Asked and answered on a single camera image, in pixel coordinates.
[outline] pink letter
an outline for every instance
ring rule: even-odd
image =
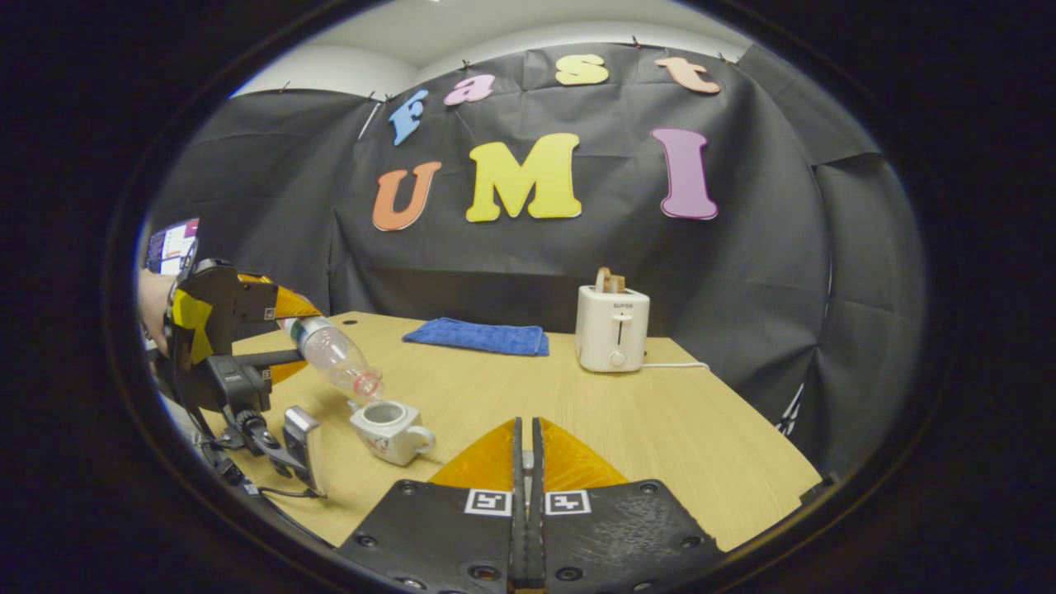
[[[661,58],[656,61],[658,66],[666,67],[671,77],[682,87],[700,93],[714,94],[721,89],[719,86],[708,80],[701,80],[697,76],[698,72],[708,72],[700,64],[690,63],[685,58]]]
[[[654,128],[652,135],[667,160],[667,198],[660,201],[660,210],[678,219],[714,219],[719,208],[708,198],[700,155],[708,138],[679,128]]]
[[[466,80],[459,80],[455,85],[455,90],[444,98],[444,104],[456,106],[463,101],[478,101],[491,94],[491,83],[495,77],[490,74],[473,76]]]

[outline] yellow letter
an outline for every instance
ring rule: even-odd
[[[536,219],[579,217],[583,207],[572,196],[572,149],[579,144],[576,134],[547,134],[535,141],[524,165],[517,164],[503,143],[469,151],[469,157],[476,162],[476,185],[466,219],[478,223],[498,218],[492,188],[498,191],[506,214],[516,218],[533,185],[535,199],[528,205],[529,215]]]
[[[565,56],[558,60],[558,82],[571,85],[595,85],[608,78],[608,70],[601,64],[605,60],[593,54]]]

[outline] blue letter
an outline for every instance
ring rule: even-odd
[[[393,126],[396,127],[394,146],[399,146],[403,142],[403,138],[410,136],[411,132],[418,129],[419,122],[415,117],[421,115],[421,101],[419,99],[425,98],[428,94],[429,91],[425,89],[418,91],[389,116],[389,122],[392,122]]]

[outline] human hand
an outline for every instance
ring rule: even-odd
[[[165,310],[169,305],[169,292],[175,276],[154,274],[146,268],[139,271],[139,317],[147,327],[147,333],[154,339],[157,350],[168,356],[169,345],[165,340]]]

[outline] plastic bottle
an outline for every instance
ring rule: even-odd
[[[304,359],[329,379],[331,384],[355,392],[364,401],[381,400],[384,386],[381,374],[366,365],[363,353],[343,332],[324,317],[279,320]]]

